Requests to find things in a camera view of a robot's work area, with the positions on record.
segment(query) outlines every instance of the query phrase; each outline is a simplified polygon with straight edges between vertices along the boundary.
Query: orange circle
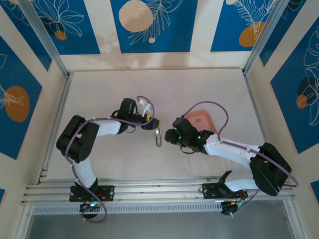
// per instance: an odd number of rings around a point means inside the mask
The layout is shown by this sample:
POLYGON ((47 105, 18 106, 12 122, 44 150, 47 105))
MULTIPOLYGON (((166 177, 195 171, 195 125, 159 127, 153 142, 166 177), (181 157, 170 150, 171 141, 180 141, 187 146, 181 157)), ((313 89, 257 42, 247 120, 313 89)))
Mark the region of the orange circle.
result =
POLYGON ((151 26, 154 16, 152 10, 144 2, 130 0, 121 7, 119 19, 125 30, 139 32, 151 26))
POLYGON ((151 38, 149 39, 149 43, 154 43, 154 42, 155 42, 155 38, 151 37, 151 38))
POLYGON ((63 31, 56 31, 54 33, 54 36, 60 41, 64 41, 67 38, 66 34, 63 31))
POLYGON ((304 95, 298 96, 296 103, 299 109, 305 108, 307 106, 307 97, 304 95))
POLYGON ((254 46, 264 25, 265 23, 263 21, 259 21, 254 25, 246 27, 246 29, 240 34, 239 44, 243 47, 254 46))
POLYGON ((7 100, 5 111, 10 119, 15 122, 25 121, 30 110, 30 100, 25 89, 20 86, 11 86, 5 92, 4 98, 7 100))

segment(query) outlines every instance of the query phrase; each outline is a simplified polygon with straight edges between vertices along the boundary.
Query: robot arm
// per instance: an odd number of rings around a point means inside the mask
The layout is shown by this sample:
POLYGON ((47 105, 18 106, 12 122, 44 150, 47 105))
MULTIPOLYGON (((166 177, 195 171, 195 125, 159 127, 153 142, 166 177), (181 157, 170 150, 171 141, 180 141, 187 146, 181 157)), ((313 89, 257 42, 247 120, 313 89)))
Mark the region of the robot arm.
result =
POLYGON ((284 185, 287 175, 266 161, 261 153, 281 165, 289 173, 291 168, 283 159, 275 147, 269 143, 263 146, 246 145, 227 139, 219 139, 213 132, 203 130, 198 132, 195 127, 184 117, 177 118, 172 124, 174 129, 169 129, 165 134, 165 140, 180 148, 188 147, 195 152, 209 155, 217 155, 237 162, 247 168, 239 172, 227 171, 218 187, 225 198, 231 197, 232 192, 242 189, 260 189, 264 193, 276 196, 284 185))
MULTIPOLYGON (((96 137, 107 135, 107 134, 118 134, 121 128, 121 123, 114 120, 108 120, 103 123, 98 123, 99 129, 96 137)), ((94 175, 90 157, 87 157, 83 161, 74 162, 73 163, 75 171, 80 179, 80 181, 84 184, 85 187, 90 188, 96 181, 96 177, 94 175)))
MULTIPOLYGON (((146 110, 149 110, 150 104, 144 101, 140 103, 146 106, 146 110)), ((83 202, 92 198, 87 190, 77 183, 78 180, 95 195, 100 194, 101 190, 104 189, 102 186, 98 186, 98 180, 93 172, 89 157, 96 137, 123 133, 127 130, 130 123, 134 123, 135 125, 143 124, 142 129, 145 130, 152 130, 159 126, 159 120, 153 118, 151 122, 147 123, 149 120, 148 115, 144 113, 143 115, 138 114, 135 100, 129 98, 125 98, 122 101, 120 109, 114 111, 112 118, 109 120, 87 123, 85 118, 81 116, 74 116, 71 119, 56 143, 56 147, 61 151, 63 156, 73 135, 82 124, 85 122, 87 124, 82 126, 83 128, 76 135, 68 150, 68 159, 72 161, 73 170, 77 177, 75 186, 71 187, 70 201, 83 202)))

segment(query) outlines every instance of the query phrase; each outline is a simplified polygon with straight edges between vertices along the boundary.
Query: white connector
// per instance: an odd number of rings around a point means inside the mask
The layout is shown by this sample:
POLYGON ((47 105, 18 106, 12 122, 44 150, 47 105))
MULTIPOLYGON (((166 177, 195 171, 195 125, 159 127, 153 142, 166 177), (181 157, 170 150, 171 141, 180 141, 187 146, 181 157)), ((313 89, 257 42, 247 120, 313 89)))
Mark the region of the white connector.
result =
POLYGON ((146 111, 151 112, 152 105, 146 101, 140 100, 139 102, 142 106, 145 106, 142 116, 145 116, 146 111))

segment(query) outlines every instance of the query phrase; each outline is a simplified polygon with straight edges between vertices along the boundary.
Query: metal frame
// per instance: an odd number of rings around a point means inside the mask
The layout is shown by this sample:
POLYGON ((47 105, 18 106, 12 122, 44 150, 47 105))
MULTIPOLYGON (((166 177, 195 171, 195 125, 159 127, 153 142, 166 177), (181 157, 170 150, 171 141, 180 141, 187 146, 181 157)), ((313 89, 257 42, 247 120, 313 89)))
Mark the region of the metal frame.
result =
POLYGON ((253 46, 253 49, 246 61, 245 66, 243 67, 243 73, 244 76, 248 74, 250 71, 252 65, 255 63, 255 61, 259 58, 259 54, 263 50, 268 38, 270 37, 271 33, 273 32, 277 22, 279 21, 283 11, 287 7, 287 4, 290 0, 278 0, 269 14, 269 17, 267 19, 267 23, 265 27, 263 28, 261 34, 259 35, 255 45, 253 46))
POLYGON ((299 207, 295 199, 284 200, 284 205, 288 215, 288 219, 293 230, 294 236, 297 239, 310 239, 308 229, 303 220, 300 218, 299 207))
POLYGON ((35 32, 36 36, 39 38, 40 42, 44 46, 45 50, 51 57, 52 61, 56 64, 60 73, 64 76, 68 76, 68 71, 60 57, 58 50, 56 49, 55 45, 51 37, 49 36, 48 32, 45 30, 44 25, 42 24, 39 16, 37 15, 35 9, 33 8, 32 4, 29 0, 16 0, 18 3, 21 11, 25 15, 26 19, 30 23, 33 31, 35 32))
MULTIPOLYGON (((58 69, 62 74, 69 75, 52 40, 44 29, 40 19, 37 17, 35 10, 28 0, 17 0, 22 12, 25 14, 27 20, 30 22, 32 28, 41 40, 45 49, 48 51, 52 60, 56 63, 58 69)), ((250 54, 248 61, 245 64, 243 74, 248 88, 248 92, 254 107, 254 111, 262 132, 263 138, 266 140, 261 119, 259 116, 258 108, 255 104, 254 95, 250 87, 249 79, 247 79, 247 72, 251 69, 253 63, 258 59, 258 56, 268 40, 272 30, 277 24, 281 12, 286 7, 289 0, 277 1, 274 10, 271 12, 268 24, 265 26, 261 36, 258 38, 255 47, 250 54)), ((57 136, 59 124, 61 121, 62 113, 66 104, 70 86, 72 83, 73 74, 67 79, 62 96, 56 111, 54 123, 51 130, 51 135, 42 159, 42 166, 38 172, 38 177, 35 185, 28 185, 22 200, 22 206, 19 207, 17 214, 17 230, 12 234, 11 238, 25 238, 31 215, 35 213, 50 213, 50 214, 69 214, 78 213, 74 211, 78 208, 79 203, 70 203, 68 201, 70 186, 73 185, 73 180, 54 181, 47 180, 46 173, 48 170, 49 159, 54 147, 54 141, 57 136)), ((206 210, 206 211, 219 211, 219 204, 224 199, 205 200, 203 194, 199 192, 199 188, 203 183, 217 182, 219 177, 191 177, 191 178, 170 178, 170 179, 142 179, 142 180, 99 180, 101 185, 114 185, 116 186, 114 201, 106 203, 109 210, 112 208, 124 208, 127 213, 132 207, 132 212, 140 212, 145 210, 143 207, 157 205, 171 205, 174 210, 190 211, 206 210), (205 208, 207 205, 216 205, 214 208, 205 208), (178 208, 180 205, 185 205, 184 208, 178 208)), ((253 190, 248 190, 248 195, 252 196, 253 190)), ((308 239, 307 230, 302 220, 300 220, 298 207, 294 200, 295 196, 291 188, 284 188, 276 197, 268 196, 264 193, 258 193, 254 200, 283 200, 285 203, 286 211, 296 238, 308 239)))
POLYGON ((73 75, 74 75, 73 73, 69 74, 69 77, 66 79, 66 82, 64 84, 64 88, 63 88, 63 91, 62 91, 62 94, 61 94, 61 98, 60 98, 60 101, 59 101, 59 104, 58 104, 58 107, 56 109, 56 113, 55 113, 55 116, 54 116, 53 126, 52 126, 52 129, 50 131, 49 141, 48 141, 45 153, 44 153, 44 157, 42 159, 41 167, 39 168, 39 171, 38 171, 38 174, 37 174, 37 178, 36 178, 35 184, 39 183, 44 169, 46 169, 46 171, 47 171, 47 167, 48 167, 48 164, 49 164, 49 159, 51 157, 52 150, 53 150, 53 148, 55 146, 54 140, 57 137, 57 133, 58 133, 58 130, 59 130, 59 125, 60 125, 61 118, 62 118, 62 113, 64 111, 64 107, 65 107, 65 104, 66 104, 66 99, 67 99, 69 91, 70 91, 70 86, 71 86, 71 82, 72 82, 72 79, 73 79, 73 75))

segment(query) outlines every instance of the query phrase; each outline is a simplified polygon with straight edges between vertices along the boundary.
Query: ventilation grille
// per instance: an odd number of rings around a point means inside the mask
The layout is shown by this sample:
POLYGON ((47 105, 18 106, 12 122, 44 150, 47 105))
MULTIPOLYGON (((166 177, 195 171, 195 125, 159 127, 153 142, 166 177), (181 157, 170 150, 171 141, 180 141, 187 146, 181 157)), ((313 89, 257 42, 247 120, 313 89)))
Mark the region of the ventilation grille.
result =
MULTIPOLYGON (((109 214, 128 213, 186 213, 186 212, 219 212, 222 210, 221 204, 210 203, 145 203, 145 204, 108 204, 106 205, 109 214)), ((66 215, 79 214, 79 205, 53 205, 35 206, 33 215, 66 215)), ((86 214, 104 213, 103 208, 86 214)))

